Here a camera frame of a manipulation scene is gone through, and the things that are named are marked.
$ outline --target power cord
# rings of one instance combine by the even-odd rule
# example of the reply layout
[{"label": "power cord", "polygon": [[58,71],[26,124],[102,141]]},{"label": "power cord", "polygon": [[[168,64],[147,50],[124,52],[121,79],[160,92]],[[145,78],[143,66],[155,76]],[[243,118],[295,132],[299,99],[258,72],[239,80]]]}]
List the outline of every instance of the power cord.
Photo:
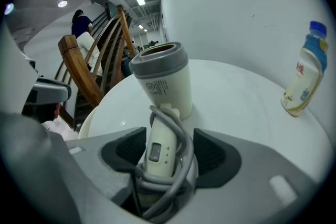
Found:
[{"label": "power cord", "polygon": [[[141,189],[155,192],[165,191],[162,197],[142,215],[143,219],[153,223],[162,223],[170,217],[170,212],[173,209],[173,198],[181,187],[185,186],[185,179],[194,158],[194,145],[191,136],[182,127],[179,117],[174,112],[164,108],[158,109],[153,105],[150,106],[150,109],[152,111],[150,116],[151,126],[154,118],[159,117],[160,121],[174,132],[178,141],[175,159],[176,169],[173,177],[151,175],[143,170],[142,164],[138,164],[135,169],[136,183]],[[171,204],[168,209],[161,212],[169,202]]]}]

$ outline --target white table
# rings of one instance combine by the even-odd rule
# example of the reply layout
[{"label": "white table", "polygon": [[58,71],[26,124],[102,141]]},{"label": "white table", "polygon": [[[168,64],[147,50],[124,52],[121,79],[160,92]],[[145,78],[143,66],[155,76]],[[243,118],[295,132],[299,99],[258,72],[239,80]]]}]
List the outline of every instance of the white table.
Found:
[{"label": "white table", "polygon": [[[307,109],[297,118],[283,109],[283,88],[221,62],[190,60],[189,66],[193,111],[183,125],[190,133],[201,128],[270,146],[323,180],[333,154],[328,137]],[[149,137],[150,105],[135,76],[125,78],[99,104],[89,136],[143,126]]]}]

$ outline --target person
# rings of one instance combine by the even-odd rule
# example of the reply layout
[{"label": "person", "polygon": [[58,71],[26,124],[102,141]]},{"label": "person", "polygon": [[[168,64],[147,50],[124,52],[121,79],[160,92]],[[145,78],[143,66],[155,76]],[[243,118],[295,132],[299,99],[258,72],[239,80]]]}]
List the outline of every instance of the person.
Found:
[{"label": "person", "polygon": [[140,50],[138,49],[138,44],[134,43],[134,41],[132,40],[132,45],[133,45],[133,49],[134,49],[134,54],[137,55],[139,54]]},{"label": "person", "polygon": [[156,43],[155,43],[154,41],[152,41],[152,40],[148,43],[148,45],[149,45],[150,47],[155,46],[155,44],[156,44]]},{"label": "person", "polygon": [[[75,35],[79,50],[82,53],[83,59],[85,59],[95,40],[92,37],[92,22],[84,15],[84,12],[81,9],[77,10],[72,18],[71,34]],[[88,64],[91,73],[95,68],[99,52],[99,49],[95,47],[89,59]],[[97,75],[103,75],[101,64],[99,64]]]}]

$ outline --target blue bottle cap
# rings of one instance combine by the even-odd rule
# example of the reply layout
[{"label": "blue bottle cap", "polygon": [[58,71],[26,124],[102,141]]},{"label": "blue bottle cap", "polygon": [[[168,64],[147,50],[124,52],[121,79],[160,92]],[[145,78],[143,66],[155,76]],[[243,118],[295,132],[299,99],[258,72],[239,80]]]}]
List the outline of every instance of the blue bottle cap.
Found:
[{"label": "blue bottle cap", "polygon": [[318,32],[321,32],[322,34],[324,34],[325,36],[327,36],[327,28],[322,23],[319,23],[317,21],[312,20],[310,22],[310,26],[309,26],[309,30],[311,30],[311,29],[316,30]]}]

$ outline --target switch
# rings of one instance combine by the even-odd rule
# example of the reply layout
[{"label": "switch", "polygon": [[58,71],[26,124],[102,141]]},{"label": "switch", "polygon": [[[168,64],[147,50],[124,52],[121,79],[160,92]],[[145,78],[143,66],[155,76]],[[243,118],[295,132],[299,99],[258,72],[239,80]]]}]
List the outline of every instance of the switch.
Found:
[{"label": "switch", "polygon": [[160,158],[161,152],[161,144],[153,143],[151,154],[149,155],[148,159],[153,162],[158,162]]}]

